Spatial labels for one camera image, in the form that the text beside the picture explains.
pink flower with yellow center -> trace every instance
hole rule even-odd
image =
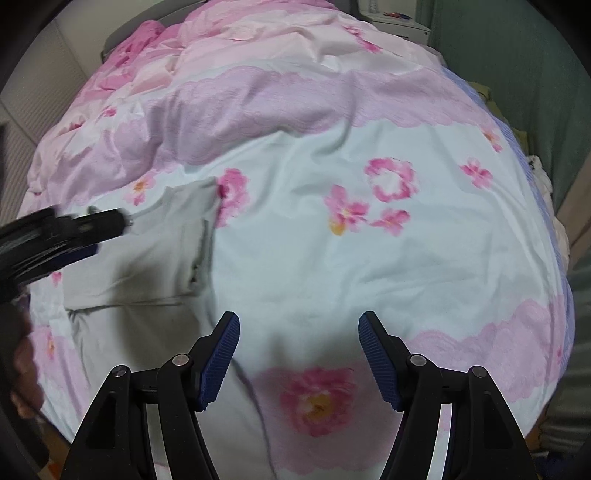
[[[482,134],[486,137],[486,139],[491,143],[492,148],[495,149],[495,152],[499,153],[503,150],[501,147],[499,140],[501,139],[499,135],[494,133],[492,130],[483,130]]]
[[[364,202],[349,202],[347,190],[340,185],[333,185],[330,196],[324,197],[324,204],[330,212],[329,228],[335,235],[343,235],[347,228],[357,232],[360,222],[366,222],[365,215],[369,205]]]
[[[56,344],[53,341],[53,335],[49,333],[47,335],[47,357],[49,358],[49,360],[53,360],[55,353]]]
[[[132,184],[131,191],[127,193],[123,199],[128,203],[133,203],[134,206],[138,206],[140,203],[144,203],[146,200],[145,192],[156,185],[155,180],[156,172],[150,170],[138,181]]]
[[[348,424],[355,392],[350,369],[317,367],[295,375],[280,403],[296,431],[321,437]]]

wrinkled fabric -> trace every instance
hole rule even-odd
[[[135,213],[217,178],[211,282],[189,308],[207,332],[240,317],[243,389],[223,408],[259,427],[224,430],[214,463],[246,480],[379,478],[400,417],[359,345],[365,310],[441,367],[483,365],[529,431],[570,355],[572,299],[523,153],[478,94],[320,2],[214,0],[161,35],[131,38],[85,86],[40,144],[22,211]],[[55,322],[57,274],[32,299]]]
[[[167,189],[156,205],[130,218],[125,235],[63,269],[64,307],[176,304],[195,295],[198,273],[209,268],[218,209],[215,179]]]

bed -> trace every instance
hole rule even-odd
[[[180,24],[146,21],[40,142],[21,214],[134,215],[212,177],[209,279],[182,326],[99,333],[109,355],[89,358],[63,272],[31,285],[43,412],[66,437],[100,387],[91,369],[158,367],[225,310],[241,343],[199,417],[221,478],[379,477],[400,418],[357,340],[365,310],[441,367],[485,366],[530,430],[574,335],[553,216],[511,129],[436,56],[322,0],[213,0]],[[158,354],[142,352],[148,336]]]

pink fabric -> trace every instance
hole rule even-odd
[[[154,170],[150,170],[148,173],[146,173],[146,175],[141,177],[132,185],[131,191],[129,191],[123,197],[123,199],[134,206],[144,203],[146,199],[146,190],[151,189],[156,185],[156,180],[154,179],[155,175],[156,172]]]
[[[480,161],[476,158],[468,158],[466,165],[461,165],[462,172],[472,178],[472,184],[477,189],[488,189],[492,184],[492,173],[480,167]]]
[[[409,220],[410,214],[406,210],[386,208],[382,211],[380,220],[376,220],[370,225],[383,228],[390,235],[398,236],[402,232],[403,225]]]
[[[36,326],[30,335],[40,375],[54,382],[69,399],[79,420],[90,405],[90,387],[72,342],[54,336],[49,326]]]
[[[310,8],[334,9],[324,0],[223,0],[208,2],[191,12],[182,24],[168,28],[157,21],[142,23],[132,36],[124,40],[109,55],[107,61],[80,91],[73,106],[92,100],[104,100],[134,80],[140,70],[163,57],[180,55],[191,42],[219,35],[222,28],[247,15],[269,12],[274,9],[285,12],[303,12]],[[165,86],[171,80],[150,86]]]
[[[237,217],[251,201],[248,196],[246,184],[248,179],[237,168],[227,168],[217,180],[219,193],[222,198],[219,216],[217,217],[218,227],[228,224],[232,217]]]
[[[40,163],[36,155],[27,210],[86,203],[172,162],[208,163],[279,126],[304,135],[343,120],[353,127],[377,119],[400,127],[454,122],[482,127],[492,122],[450,80],[429,69],[404,75],[349,71],[316,80],[242,66],[213,79],[187,82],[161,99],[139,101],[140,118],[104,130],[93,146],[62,154],[57,164]]]
[[[396,158],[374,158],[365,167],[374,196],[380,202],[412,197],[418,192],[413,165]]]
[[[383,49],[363,38],[363,31],[358,27],[345,27],[345,30],[357,39],[357,43],[371,53],[380,53]]]
[[[526,300],[510,319],[490,323],[475,336],[455,340],[432,330],[419,333],[407,347],[443,368],[465,372],[472,365],[482,365],[512,403],[558,380],[565,328],[564,298],[558,296],[546,306]]]
[[[53,272],[50,277],[51,281],[53,282],[53,286],[57,287],[61,282],[61,272]]]
[[[330,212],[329,226],[335,235],[343,235],[345,230],[359,230],[358,223],[365,223],[369,204],[350,202],[347,190],[341,185],[333,185],[330,195],[324,197],[324,204]]]
[[[497,135],[493,130],[483,130],[482,134],[491,143],[491,146],[492,146],[492,148],[495,149],[495,152],[499,153],[503,150],[503,147],[499,143],[501,140],[501,137],[499,135]]]
[[[103,116],[115,116],[117,114],[117,109],[115,107],[109,106],[103,110]]]

gray cloth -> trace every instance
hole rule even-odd
[[[63,270],[64,305],[92,396],[116,365],[161,367],[211,333],[196,314],[207,315],[211,296],[218,208],[215,179],[168,187],[132,217],[130,232]],[[154,460],[166,464],[156,408],[148,410],[148,425]]]
[[[215,179],[167,187],[132,218],[128,233],[63,270],[64,307],[179,304],[179,297],[195,294],[218,207]]]

